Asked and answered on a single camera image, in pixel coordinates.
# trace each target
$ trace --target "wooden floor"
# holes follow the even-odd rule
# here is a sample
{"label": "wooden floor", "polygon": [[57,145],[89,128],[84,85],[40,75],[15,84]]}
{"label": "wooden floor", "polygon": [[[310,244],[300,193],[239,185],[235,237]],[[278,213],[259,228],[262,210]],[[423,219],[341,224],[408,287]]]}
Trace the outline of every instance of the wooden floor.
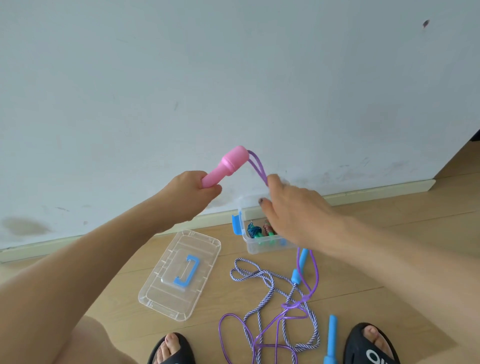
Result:
{"label": "wooden floor", "polygon": [[[387,228],[399,234],[461,253],[480,256],[480,142],[470,142],[439,173],[431,191],[335,207],[343,214]],[[139,363],[146,363],[156,342],[177,331],[192,344],[198,364],[224,363],[218,338],[218,320],[233,312],[243,316],[256,307],[266,293],[260,280],[233,282],[229,271],[237,257],[245,257],[262,268],[290,276],[295,266],[295,251],[287,250],[249,255],[242,238],[230,225],[199,229],[222,242],[220,256],[212,270],[192,316],[178,323],[138,302],[138,291],[164,252],[172,235],[155,237],[140,249],[108,285],[88,314],[102,322],[117,347]],[[394,343],[402,363],[415,363],[454,345],[440,330],[403,303],[375,279],[321,254],[315,254],[320,284],[310,307],[319,320],[321,345],[318,350],[299,355],[300,364],[318,364],[326,349],[327,322],[338,316],[337,358],[341,360],[345,339],[356,323],[378,325]],[[0,266],[5,280],[32,260]],[[312,278],[312,267],[306,267]],[[264,322],[279,313],[281,297],[276,297],[263,312]],[[258,332],[256,319],[249,323]],[[289,323],[290,338],[303,341],[310,337],[308,320]],[[227,351],[235,363],[250,363],[251,351],[241,325],[226,320],[223,326]],[[274,342],[274,329],[265,342]],[[281,352],[280,363],[290,363],[290,355]],[[265,351],[263,363],[273,362],[273,351]]]}

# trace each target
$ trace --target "white lettering on slipper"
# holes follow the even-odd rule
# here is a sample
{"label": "white lettering on slipper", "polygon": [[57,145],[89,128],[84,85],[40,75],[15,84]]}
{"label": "white lettering on slipper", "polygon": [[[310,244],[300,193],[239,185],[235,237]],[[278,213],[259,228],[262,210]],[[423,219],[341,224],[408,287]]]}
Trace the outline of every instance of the white lettering on slipper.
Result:
{"label": "white lettering on slipper", "polygon": [[370,360],[373,364],[388,364],[385,360],[380,359],[378,354],[371,349],[368,349],[366,354],[368,360]]}

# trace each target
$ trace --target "foot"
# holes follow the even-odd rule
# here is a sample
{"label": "foot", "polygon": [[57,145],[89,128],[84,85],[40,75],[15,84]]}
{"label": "foot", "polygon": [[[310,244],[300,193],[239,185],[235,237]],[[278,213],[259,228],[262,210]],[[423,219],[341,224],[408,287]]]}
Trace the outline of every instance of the foot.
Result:
{"label": "foot", "polygon": [[155,360],[152,364],[160,364],[180,350],[179,338],[175,334],[168,334],[165,336],[165,341],[160,345],[156,351]]}
{"label": "foot", "polygon": [[380,332],[378,332],[377,328],[373,325],[368,325],[363,329],[364,337],[370,341],[373,345],[387,354],[391,359],[393,359],[392,349],[385,338],[382,336]]}

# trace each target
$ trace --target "baseboard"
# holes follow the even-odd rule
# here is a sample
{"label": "baseboard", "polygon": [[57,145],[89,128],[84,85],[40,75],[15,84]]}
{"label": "baseboard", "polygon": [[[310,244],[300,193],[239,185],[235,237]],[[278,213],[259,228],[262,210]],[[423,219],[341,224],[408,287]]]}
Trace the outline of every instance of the baseboard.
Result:
{"label": "baseboard", "polygon": [[[418,192],[426,192],[435,184],[435,180],[425,180],[394,184],[392,186],[369,188],[366,190],[358,190],[344,192],[341,194],[331,194],[324,196],[325,200],[332,206],[353,204],[355,202],[376,200],[379,198],[387,198],[400,196],[403,194],[415,194]],[[262,212],[259,206],[251,209],[252,215],[261,217]],[[236,210],[218,212],[214,214],[200,215],[192,221],[187,221],[175,225],[160,235],[179,232],[182,230],[194,230],[199,228],[207,228],[209,226],[229,224],[232,221],[232,215],[236,214]],[[13,260],[33,258],[36,256],[50,254],[78,239],[80,236],[72,236],[69,238],[50,240],[47,242],[28,244],[0,251],[0,263],[11,262]]]}

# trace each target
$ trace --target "slipper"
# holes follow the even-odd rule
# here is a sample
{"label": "slipper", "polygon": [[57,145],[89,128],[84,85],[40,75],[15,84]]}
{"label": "slipper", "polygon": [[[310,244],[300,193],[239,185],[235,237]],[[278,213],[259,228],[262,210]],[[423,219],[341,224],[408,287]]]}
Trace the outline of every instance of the slipper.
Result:
{"label": "slipper", "polygon": [[379,329],[375,328],[385,338],[385,341],[390,346],[390,350],[393,354],[393,359],[387,354],[377,348],[363,335],[363,329],[372,325],[366,322],[362,322],[356,325],[351,331],[345,344],[345,350],[343,352],[343,364],[400,364],[400,360],[396,351],[388,339],[388,337]]}
{"label": "slipper", "polygon": [[[168,359],[164,360],[161,364],[196,364],[195,357],[193,356],[193,351],[188,343],[187,339],[182,334],[174,332],[175,335],[179,338],[180,350],[173,354]],[[165,341],[165,336],[160,339],[160,341],[155,345],[150,358],[148,359],[147,364],[152,364],[156,357],[156,352],[160,345]]]}

